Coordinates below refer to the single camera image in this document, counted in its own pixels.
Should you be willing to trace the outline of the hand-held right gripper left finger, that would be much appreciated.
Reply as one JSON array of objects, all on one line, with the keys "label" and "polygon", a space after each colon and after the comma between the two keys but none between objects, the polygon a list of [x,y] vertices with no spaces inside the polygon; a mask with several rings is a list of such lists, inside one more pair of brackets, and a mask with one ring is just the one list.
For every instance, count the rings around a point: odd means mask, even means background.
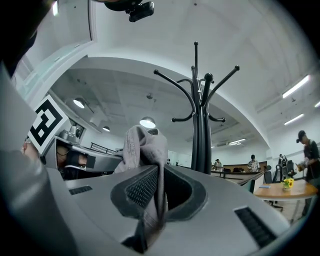
[{"label": "hand-held right gripper left finger", "polygon": [[77,245],[89,241],[150,245],[160,232],[158,166],[64,181],[48,168],[49,219]]}]

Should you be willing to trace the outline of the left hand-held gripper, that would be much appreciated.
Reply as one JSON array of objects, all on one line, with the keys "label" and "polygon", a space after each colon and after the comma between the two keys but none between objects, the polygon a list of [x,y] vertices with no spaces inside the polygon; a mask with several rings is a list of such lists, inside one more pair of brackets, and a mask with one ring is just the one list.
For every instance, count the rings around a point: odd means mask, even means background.
[{"label": "left hand-held gripper", "polygon": [[81,149],[82,130],[70,121],[47,95],[34,109],[37,117],[26,138],[26,155],[57,170],[64,180],[94,178],[96,173],[113,172],[123,158]]}]

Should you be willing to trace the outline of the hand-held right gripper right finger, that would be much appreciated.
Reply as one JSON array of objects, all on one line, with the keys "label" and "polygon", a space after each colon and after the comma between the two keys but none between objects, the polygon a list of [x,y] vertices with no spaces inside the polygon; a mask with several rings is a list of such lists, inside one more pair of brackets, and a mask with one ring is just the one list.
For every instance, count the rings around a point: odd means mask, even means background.
[{"label": "hand-held right gripper right finger", "polygon": [[276,210],[240,185],[175,166],[165,185],[182,202],[148,254],[272,254],[290,225]]}]

